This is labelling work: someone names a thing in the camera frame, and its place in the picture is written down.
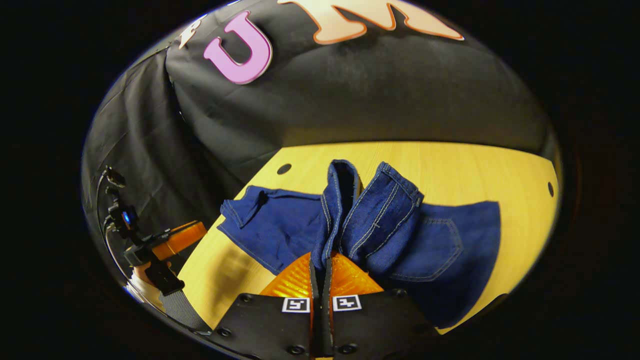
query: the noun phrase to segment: pink letter u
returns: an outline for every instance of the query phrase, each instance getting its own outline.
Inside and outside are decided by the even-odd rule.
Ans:
[[[249,14],[248,11],[239,13],[225,27],[226,33],[234,31],[251,49],[247,62],[235,62],[220,45],[220,37],[213,39],[204,51],[204,58],[211,60],[229,81],[238,85],[248,84],[262,75],[273,55],[269,39],[247,19]]]

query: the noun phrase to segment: wooden table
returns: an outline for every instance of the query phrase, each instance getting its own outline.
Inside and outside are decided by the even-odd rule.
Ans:
[[[492,275],[475,306],[455,326],[503,293],[509,293],[542,250],[558,206],[558,183],[549,160],[526,152],[459,143],[362,142],[286,147],[247,185],[321,193],[329,163],[352,162],[363,185],[381,161],[418,186],[424,202],[457,206],[498,201],[502,226]],[[285,164],[291,169],[278,175]],[[554,189],[552,197],[548,183]],[[244,195],[244,190],[236,199]],[[239,293],[260,293],[274,275],[233,244],[217,226],[220,216],[180,271],[184,293],[198,314],[214,328]],[[455,326],[438,329],[443,334]]]

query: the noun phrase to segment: blue denim jeans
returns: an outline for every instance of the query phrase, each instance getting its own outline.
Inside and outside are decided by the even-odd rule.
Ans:
[[[218,229],[274,274],[310,251],[322,270],[337,250],[382,286],[407,289],[441,328],[470,310],[497,257],[497,202],[423,204],[387,163],[364,189],[346,160],[330,164],[327,180],[320,195],[249,186],[242,199],[223,203]]]

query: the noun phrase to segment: jeans pocket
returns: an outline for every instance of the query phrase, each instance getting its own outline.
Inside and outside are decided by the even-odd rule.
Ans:
[[[462,251],[462,240],[452,219],[424,218],[389,277],[410,282],[434,281]]]

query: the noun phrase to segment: jeans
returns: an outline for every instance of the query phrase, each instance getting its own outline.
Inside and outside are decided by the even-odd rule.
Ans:
[[[423,204],[384,162],[364,189],[346,160],[331,162],[327,180],[320,195],[249,186],[242,199],[224,201],[218,229],[276,275],[310,251],[322,270],[337,250],[382,286],[406,289],[440,328],[468,313],[500,246],[497,202]]]

